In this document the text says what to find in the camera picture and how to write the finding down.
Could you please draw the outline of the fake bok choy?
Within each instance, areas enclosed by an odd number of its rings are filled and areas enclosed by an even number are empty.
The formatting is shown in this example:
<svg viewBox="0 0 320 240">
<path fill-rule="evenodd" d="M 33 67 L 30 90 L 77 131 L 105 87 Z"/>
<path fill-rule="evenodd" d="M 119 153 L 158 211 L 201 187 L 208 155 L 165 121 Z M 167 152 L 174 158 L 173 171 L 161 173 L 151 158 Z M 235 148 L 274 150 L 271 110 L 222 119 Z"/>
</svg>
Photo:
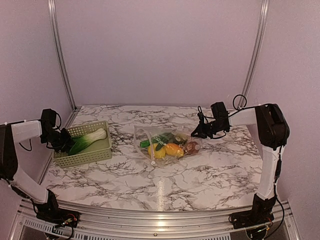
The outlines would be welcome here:
<svg viewBox="0 0 320 240">
<path fill-rule="evenodd" d="M 107 138 L 107 132 L 103 128 L 99 128 L 98 130 L 85 134 L 78 138 L 75 144 L 70 149 L 68 155 L 73 156 L 78 154 L 79 152 L 85 150 L 87 147 L 95 143 L 99 140 L 104 140 Z"/>
</svg>

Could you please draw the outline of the green plastic basket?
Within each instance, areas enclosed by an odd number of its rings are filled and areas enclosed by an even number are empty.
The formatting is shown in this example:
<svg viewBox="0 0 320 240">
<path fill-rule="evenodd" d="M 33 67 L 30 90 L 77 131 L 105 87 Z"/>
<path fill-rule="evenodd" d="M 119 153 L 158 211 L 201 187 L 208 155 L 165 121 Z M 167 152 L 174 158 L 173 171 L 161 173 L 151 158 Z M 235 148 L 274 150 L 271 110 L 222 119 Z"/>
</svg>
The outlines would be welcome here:
<svg viewBox="0 0 320 240">
<path fill-rule="evenodd" d="M 90 124 L 68 128 L 75 144 L 68 153 L 54 152 L 52 159 L 62 169 L 75 167 L 112 158 L 112 140 L 108 122 L 96 121 Z"/>
</svg>

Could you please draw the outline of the clear zip top bag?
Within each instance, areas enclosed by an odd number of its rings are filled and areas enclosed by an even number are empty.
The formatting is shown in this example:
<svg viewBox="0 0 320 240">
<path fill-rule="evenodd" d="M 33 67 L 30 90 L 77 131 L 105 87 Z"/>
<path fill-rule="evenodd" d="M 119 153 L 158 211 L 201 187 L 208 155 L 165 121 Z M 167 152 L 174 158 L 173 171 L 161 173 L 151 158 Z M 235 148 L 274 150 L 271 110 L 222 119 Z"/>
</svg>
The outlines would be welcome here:
<svg viewBox="0 0 320 240">
<path fill-rule="evenodd" d="M 185 129 L 134 126 L 135 150 L 152 166 L 163 167 L 199 154 L 202 140 Z"/>
</svg>

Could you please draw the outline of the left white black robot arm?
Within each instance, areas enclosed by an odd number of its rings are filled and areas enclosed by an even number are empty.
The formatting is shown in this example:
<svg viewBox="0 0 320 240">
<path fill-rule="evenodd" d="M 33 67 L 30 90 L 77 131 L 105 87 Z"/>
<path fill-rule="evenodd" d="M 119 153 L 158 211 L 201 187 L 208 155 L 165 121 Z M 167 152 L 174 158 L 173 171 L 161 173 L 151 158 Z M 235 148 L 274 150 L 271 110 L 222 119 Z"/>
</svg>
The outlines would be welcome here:
<svg viewBox="0 0 320 240">
<path fill-rule="evenodd" d="M 41 186 L 23 169 L 25 166 L 36 167 L 39 157 L 34 147 L 22 151 L 23 142 L 38 139 L 46 149 L 56 153 L 69 153 L 75 142 L 66 128 L 62 128 L 62 119 L 53 109 L 42 111 L 36 120 L 22 120 L 4 123 L 0 126 L 0 178 L 8 187 L 22 198 L 31 200 L 40 214 L 53 223 L 63 219 L 54 193 Z"/>
</svg>

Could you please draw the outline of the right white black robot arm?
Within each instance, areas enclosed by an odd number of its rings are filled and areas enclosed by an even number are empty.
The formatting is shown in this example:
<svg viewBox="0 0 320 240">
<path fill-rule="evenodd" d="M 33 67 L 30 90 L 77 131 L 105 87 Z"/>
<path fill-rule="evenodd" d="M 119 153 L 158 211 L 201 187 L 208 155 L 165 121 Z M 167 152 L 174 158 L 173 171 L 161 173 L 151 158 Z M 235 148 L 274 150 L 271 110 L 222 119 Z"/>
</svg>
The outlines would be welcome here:
<svg viewBox="0 0 320 240">
<path fill-rule="evenodd" d="M 258 138 L 262 145 L 262 172 L 259 186 L 254 196 L 253 205 L 258 201 L 273 206 L 276 197 L 277 181 L 282 167 L 282 154 L 290 135 L 289 125 L 280 109 L 275 103 L 242 107 L 228 112 L 223 102 L 216 102 L 210 106 L 212 121 L 205 116 L 200 106 L 198 109 L 199 123 L 191 133 L 192 137 L 201 139 L 220 139 L 217 133 L 228 133 L 231 127 L 255 125 Z"/>
</svg>

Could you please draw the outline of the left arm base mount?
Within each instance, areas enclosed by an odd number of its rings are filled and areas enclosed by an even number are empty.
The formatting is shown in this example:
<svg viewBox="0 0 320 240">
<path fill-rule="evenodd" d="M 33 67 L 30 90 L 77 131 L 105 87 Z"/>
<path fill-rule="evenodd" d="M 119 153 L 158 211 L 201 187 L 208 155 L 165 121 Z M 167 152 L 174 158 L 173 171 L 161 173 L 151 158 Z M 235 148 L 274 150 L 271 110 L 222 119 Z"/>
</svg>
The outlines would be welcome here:
<svg viewBox="0 0 320 240">
<path fill-rule="evenodd" d="M 62 209 L 62 208 L 60 208 L 58 212 L 55 212 L 55 213 L 41 212 L 37 210 L 36 217 L 40 220 L 53 223 L 56 225 L 60 225 L 60 226 L 62 226 L 62 223 L 71 219 L 71 222 L 69 222 L 67 226 L 68 227 L 72 226 L 73 228 L 76 228 L 78 225 L 80 213 L 78 211 Z"/>
</svg>

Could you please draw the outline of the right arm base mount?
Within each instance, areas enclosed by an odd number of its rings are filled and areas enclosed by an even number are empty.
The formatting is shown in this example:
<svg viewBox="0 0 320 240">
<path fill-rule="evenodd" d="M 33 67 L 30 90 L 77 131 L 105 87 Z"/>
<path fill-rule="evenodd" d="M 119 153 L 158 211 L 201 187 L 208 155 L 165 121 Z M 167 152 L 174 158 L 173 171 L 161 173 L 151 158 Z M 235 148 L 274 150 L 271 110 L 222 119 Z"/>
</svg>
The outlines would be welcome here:
<svg viewBox="0 0 320 240">
<path fill-rule="evenodd" d="M 268 211 L 266 213 L 254 213 L 253 210 L 235 212 L 229 215 L 229 222 L 234 229 L 241 229 L 260 225 L 273 221 L 274 215 Z"/>
</svg>

